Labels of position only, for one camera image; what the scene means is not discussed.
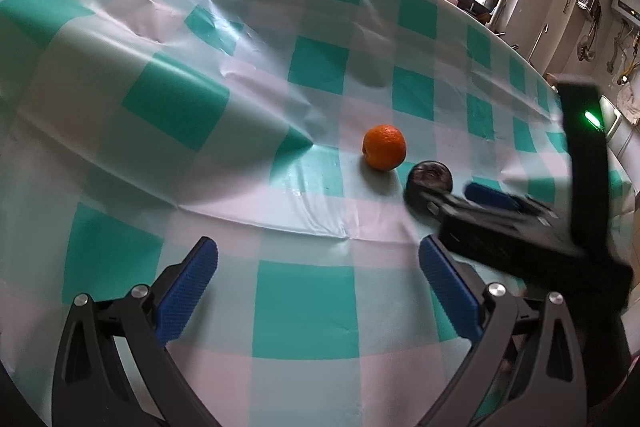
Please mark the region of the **dark mangosteen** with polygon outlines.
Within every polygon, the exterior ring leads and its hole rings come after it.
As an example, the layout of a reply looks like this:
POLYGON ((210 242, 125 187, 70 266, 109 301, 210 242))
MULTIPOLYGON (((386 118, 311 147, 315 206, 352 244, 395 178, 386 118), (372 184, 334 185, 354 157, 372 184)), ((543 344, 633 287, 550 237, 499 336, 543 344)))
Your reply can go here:
POLYGON ((430 215, 428 205, 440 202, 453 187, 454 179, 445 164, 437 160, 420 161, 408 173, 405 203, 417 215, 430 215))

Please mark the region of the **white kettle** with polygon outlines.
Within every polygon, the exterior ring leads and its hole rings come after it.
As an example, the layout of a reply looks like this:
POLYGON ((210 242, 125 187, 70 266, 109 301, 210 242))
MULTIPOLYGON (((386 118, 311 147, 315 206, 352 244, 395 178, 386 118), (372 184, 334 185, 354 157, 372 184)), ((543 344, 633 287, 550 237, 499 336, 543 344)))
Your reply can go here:
POLYGON ((614 133, 618 127, 620 127, 620 121, 623 115, 605 95, 602 95, 600 98, 600 106, 604 121, 605 139, 606 141, 611 141, 614 133))

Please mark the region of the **orange mandarin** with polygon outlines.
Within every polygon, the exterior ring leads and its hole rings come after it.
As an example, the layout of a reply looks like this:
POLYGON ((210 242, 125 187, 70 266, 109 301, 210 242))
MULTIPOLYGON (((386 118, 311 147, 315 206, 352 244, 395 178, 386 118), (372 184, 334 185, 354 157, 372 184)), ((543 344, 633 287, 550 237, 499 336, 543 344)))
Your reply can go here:
POLYGON ((394 170, 406 159, 407 144, 402 133, 390 124, 369 129, 362 140, 362 156, 375 170, 394 170))

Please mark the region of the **teal white checkered tablecloth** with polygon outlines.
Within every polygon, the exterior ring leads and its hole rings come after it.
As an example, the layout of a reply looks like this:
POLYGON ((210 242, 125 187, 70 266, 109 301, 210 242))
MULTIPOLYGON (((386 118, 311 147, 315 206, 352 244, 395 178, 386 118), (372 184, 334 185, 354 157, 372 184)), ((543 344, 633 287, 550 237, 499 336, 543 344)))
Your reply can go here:
POLYGON ((570 202, 555 93, 444 0, 1 0, 1 360, 50 421, 78 294, 219 267, 168 349, 226 426, 412 426, 469 343, 402 198, 443 162, 570 202), (362 156, 380 124, 407 155, 362 156))

